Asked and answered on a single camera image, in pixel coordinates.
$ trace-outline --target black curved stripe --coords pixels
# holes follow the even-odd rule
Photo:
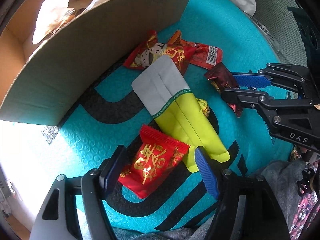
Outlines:
[[[178,206],[167,216],[156,230],[168,231],[173,228],[181,218],[207,193],[204,182],[201,180],[198,185],[180,202]]]
[[[239,171],[241,172],[242,177],[245,177],[246,173],[248,172],[248,169],[247,169],[247,166],[245,165],[245,159],[242,154],[237,166]]]
[[[223,169],[228,168],[238,155],[239,146],[236,140],[231,144],[228,152],[230,154],[230,160],[221,163]],[[203,181],[199,182],[194,190],[192,190],[189,195],[186,196],[185,199],[155,229],[160,231],[167,231],[173,228],[180,221],[180,219],[204,196],[206,192],[207,190],[204,186]]]
[[[208,120],[210,122],[210,124],[212,125],[212,127],[214,128],[214,130],[216,131],[216,133],[219,135],[219,123],[218,123],[218,119],[214,113],[214,111],[212,111],[212,109],[209,107],[209,116],[208,116]]]
[[[106,124],[117,124],[130,120],[144,105],[132,90],[118,102],[106,101],[94,88],[82,96],[81,105],[94,119]]]
[[[106,202],[111,208],[126,216],[148,216],[158,210],[190,175],[191,172],[188,171],[184,163],[179,163],[165,181],[140,203],[126,200],[121,191],[123,185],[117,182],[114,191],[107,196]]]
[[[117,70],[119,67],[122,66],[123,62],[127,59],[127,57],[129,56],[129,54],[123,56],[121,59],[119,59],[116,63],[114,63],[110,68],[108,68],[96,81],[94,81],[90,87],[87,88],[87,90],[90,90],[92,88],[95,88],[96,86],[98,86],[105,78],[107,78],[113,71]],[[71,116],[71,114],[74,112],[74,110],[76,110],[76,108],[79,106],[80,102],[83,101],[83,97],[84,97],[83,93],[81,95],[81,97],[71,106],[71,108],[67,111],[67,113],[65,114],[65,116],[61,119],[61,121],[59,122],[59,124],[57,125],[59,130],[60,128],[64,125],[64,123],[68,120],[68,118]]]
[[[155,120],[152,120],[148,126],[151,126],[152,128],[161,131],[159,126],[157,125]],[[138,135],[127,147],[129,158],[132,159],[135,157],[137,151],[139,150],[140,146],[142,145],[142,140],[140,138],[140,135]]]
[[[217,209],[218,201],[208,207],[206,210],[202,211],[199,215],[195,216],[194,218],[190,219],[186,224],[183,225],[184,228],[192,228],[199,224],[202,219],[204,219],[207,215],[212,213]]]
[[[233,141],[233,143],[231,144],[231,146],[228,149],[228,152],[229,152],[229,155],[230,155],[230,160],[228,160],[228,161],[226,161],[224,163],[221,163],[221,167],[223,169],[229,168],[230,165],[233,163],[233,161],[235,160],[235,158],[238,155],[239,145],[238,145],[236,140]]]

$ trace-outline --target barcode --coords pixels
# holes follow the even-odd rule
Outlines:
[[[217,62],[217,52],[218,48],[209,46],[209,53],[207,57],[207,63],[211,65],[215,65]]]

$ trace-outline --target yellow-green pouch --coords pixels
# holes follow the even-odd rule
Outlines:
[[[198,171],[194,153],[203,146],[219,162],[230,155],[167,55],[161,56],[132,82],[132,88],[162,132],[190,145],[183,162],[190,172]]]

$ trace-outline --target red candy wrapper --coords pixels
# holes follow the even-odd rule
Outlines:
[[[143,144],[132,164],[123,168],[119,182],[139,198],[146,198],[179,164],[190,146],[147,125],[142,126],[140,137]]]
[[[213,66],[222,61],[222,49],[198,42],[185,41],[181,38],[180,30],[177,30],[174,33],[169,39],[168,44],[196,48],[195,53],[190,59],[190,63],[199,67],[210,70]]]
[[[189,60],[196,48],[180,44],[158,43],[156,31],[148,33],[149,39],[142,42],[126,59],[124,66],[131,69],[143,70],[149,67],[162,55],[168,55],[182,75],[185,74]]]
[[[212,70],[204,74],[207,80],[221,93],[225,88],[239,88],[237,81],[226,66],[220,62]],[[228,104],[235,112],[237,117],[240,117],[243,108],[237,104]]]

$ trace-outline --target gray fabric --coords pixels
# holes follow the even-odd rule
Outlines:
[[[231,233],[230,240],[238,240],[240,235],[241,235],[242,222],[243,222],[244,210],[245,210],[245,200],[246,200],[246,196],[245,195],[239,196],[239,202],[238,202],[238,209],[237,209],[235,224],[233,226],[233,230],[232,230],[232,233]]]
[[[303,178],[301,171],[304,170],[305,166],[306,163],[302,159],[297,159],[291,163],[275,161],[271,162],[261,172],[278,200],[288,228],[292,225],[301,200],[296,182]]]
[[[256,0],[254,17],[266,26],[280,44],[282,63],[307,66],[307,56],[298,25],[287,7],[297,7],[295,0]]]
[[[266,178],[279,202],[289,228],[291,227],[300,201],[296,182],[297,180],[302,179],[301,171],[304,170],[305,164],[306,163],[302,159],[297,159],[291,163],[274,161],[268,166],[255,172],[255,174],[260,173]],[[234,230],[231,236],[232,240],[237,240],[239,238],[239,232],[242,227],[244,206],[245,197],[240,197]],[[84,213],[78,210],[78,217],[83,239],[91,240]],[[212,219],[213,216],[197,230],[191,228],[179,228],[160,233],[141,234],[137,231],[114,228],[114,232],[118,240],[203,240],[210,227]]]

